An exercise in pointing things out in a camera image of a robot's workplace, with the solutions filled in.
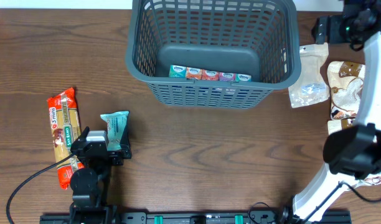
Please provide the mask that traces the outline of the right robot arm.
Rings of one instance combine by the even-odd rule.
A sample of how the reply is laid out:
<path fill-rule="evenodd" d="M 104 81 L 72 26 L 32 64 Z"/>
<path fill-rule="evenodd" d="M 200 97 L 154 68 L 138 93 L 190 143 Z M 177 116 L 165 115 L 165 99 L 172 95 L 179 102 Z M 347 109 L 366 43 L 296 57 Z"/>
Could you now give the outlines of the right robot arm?
<path fill-rule="evenodd" d="M 346 190 L 381 172 L 381 0 L 344 1 L 341 15 L 320 17 L 311 31 L 317 44 L 348 43 L 362 50 L 365 78 L 359 111 L 351 127 L 326 139 L 324 164 L 291 199 L 277 223 L 314 223 Z"/>

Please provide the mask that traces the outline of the orange spaghetti pasta packet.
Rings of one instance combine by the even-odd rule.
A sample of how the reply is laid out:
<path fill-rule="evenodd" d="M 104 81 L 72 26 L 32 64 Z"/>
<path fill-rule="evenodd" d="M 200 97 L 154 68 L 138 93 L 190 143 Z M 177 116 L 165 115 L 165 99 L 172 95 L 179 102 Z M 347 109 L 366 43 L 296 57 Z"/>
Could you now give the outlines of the orange spaghetti pasta packet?
<path fill-rule="evenodd" d="M 72 143 L 81 134 L 75 90 L 69 88 L 47 100 L 52 144 L 57 166 L 59 185 L 66 190 L 75 171 L 84 168 L 76 156 L 70 157 Z"/>

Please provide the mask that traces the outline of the multicolour Kleenex tissue multipack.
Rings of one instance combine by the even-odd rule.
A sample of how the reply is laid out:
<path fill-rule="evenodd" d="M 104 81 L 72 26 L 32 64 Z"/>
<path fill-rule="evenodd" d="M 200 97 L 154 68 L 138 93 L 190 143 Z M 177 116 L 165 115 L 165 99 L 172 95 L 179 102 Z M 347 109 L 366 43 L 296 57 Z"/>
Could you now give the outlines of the multicolour Kleenex tissue multipack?
<path fill-rule="evenodd" d="M 171 65 L 170 78 L 186 78 L 188 80 L 210 80 L 223 82 L 251 82 L 252 76 L 241 73 L 225 73 L 201 68 Z"/>

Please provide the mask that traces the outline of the brown white mushroom pouch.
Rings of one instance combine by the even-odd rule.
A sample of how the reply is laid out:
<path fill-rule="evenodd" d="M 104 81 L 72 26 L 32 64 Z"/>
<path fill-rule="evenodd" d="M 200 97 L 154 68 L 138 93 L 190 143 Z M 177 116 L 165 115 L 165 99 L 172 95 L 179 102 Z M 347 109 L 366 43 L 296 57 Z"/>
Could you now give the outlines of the brown white mushroom pouch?
<path fill-rule="evenodd" d="M 332 133 L 342 131 L 343 129 L 347 129 L 352 126 L 354 119 L 338 119 L 338 120 L 330 120 L 327 122 L 327 130 L 328 135 Z M 354 187 L 361 186 L 373 186 L 381 184 L 381 172 L 378 174 L 369 174 L 364 180 L 359 180 L 358 183 L 354 185 Z"/>

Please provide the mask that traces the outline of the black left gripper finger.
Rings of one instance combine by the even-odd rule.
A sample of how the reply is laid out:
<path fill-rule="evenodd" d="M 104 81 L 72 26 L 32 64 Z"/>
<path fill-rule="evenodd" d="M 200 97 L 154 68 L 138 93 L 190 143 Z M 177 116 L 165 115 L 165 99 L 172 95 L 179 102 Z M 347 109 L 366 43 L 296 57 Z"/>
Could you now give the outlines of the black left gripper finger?
<path fill-rule="evenodd" d="M 120 140 L 120 148 L 122 152 L 130 152 L 130 143 L 129 143 L 129 135 L 128 135 L 128 127 L 127 127 L 127 116 L 123 116 L 120 121 L 121 128 L 121 140 Z"/>
<path fill-rule="evenodd" d="M 87 136 L 90 132 L 90 128 L 87 126 L 79 135 L 79 137 L 72 143 L 70 148 L 71 151 L 79 151 L 83 150 L 83 148 L 87 145 Z"/>

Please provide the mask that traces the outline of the brown white coconut pouch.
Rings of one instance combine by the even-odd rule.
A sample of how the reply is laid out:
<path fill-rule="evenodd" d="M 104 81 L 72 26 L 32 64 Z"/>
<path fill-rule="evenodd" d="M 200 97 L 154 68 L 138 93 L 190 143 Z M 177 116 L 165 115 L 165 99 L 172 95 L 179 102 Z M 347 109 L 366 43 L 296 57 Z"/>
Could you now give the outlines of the brown white coconut pouch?
<path fill-rule="evenodd" d="M 365 65 L 333 61 L 327 69 L 331 89 L 331 119 L 355 118 L 361 101 Z"/>

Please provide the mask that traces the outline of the teal snack bar wrapper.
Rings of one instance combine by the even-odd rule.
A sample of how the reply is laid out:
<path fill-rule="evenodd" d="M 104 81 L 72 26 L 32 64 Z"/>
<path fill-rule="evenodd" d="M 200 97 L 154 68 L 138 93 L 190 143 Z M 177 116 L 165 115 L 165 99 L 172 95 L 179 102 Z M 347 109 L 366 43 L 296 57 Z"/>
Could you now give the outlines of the teal snack bar wrapper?
<path fill-rule="evenodd" d="M 129 111 L 117 111 L 110 114 L 101 114 L 100 118 L 107 123 L 107 136 L 109 151 L 121 149 L 120 142 L 127 125 Z"/>

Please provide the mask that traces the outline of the pale beige resealable pouch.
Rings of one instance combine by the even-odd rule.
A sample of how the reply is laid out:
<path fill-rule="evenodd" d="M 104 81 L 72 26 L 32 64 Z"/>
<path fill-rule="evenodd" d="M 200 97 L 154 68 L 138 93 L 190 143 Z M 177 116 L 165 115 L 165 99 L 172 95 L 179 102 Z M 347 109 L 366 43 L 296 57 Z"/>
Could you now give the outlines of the pale beige resealable pouch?
<path fill-rule="evenodd" d="M 292 108 L 315 105 L 329 98 L 329 87 L 321 75 L 321 67 L 329 55 L 328 44 L 300 46 L 301 74 L 288 88 Z"/>

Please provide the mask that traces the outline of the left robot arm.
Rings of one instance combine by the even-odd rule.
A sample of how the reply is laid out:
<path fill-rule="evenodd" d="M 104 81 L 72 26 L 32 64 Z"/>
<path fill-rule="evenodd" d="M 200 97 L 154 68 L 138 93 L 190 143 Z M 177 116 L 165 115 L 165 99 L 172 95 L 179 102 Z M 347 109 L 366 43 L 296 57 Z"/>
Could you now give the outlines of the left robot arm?
<path fill-rule="evenodd" d="M 113 166 L 131 159 L 127 116 L 107 118 L 107 131 L 85 128 L 72 143 L 71 152 L 84 165 L 70 179 L 73 205 L 70 223 L 121 223 L 117 206 L 108 205 L 108 189 Z"/>

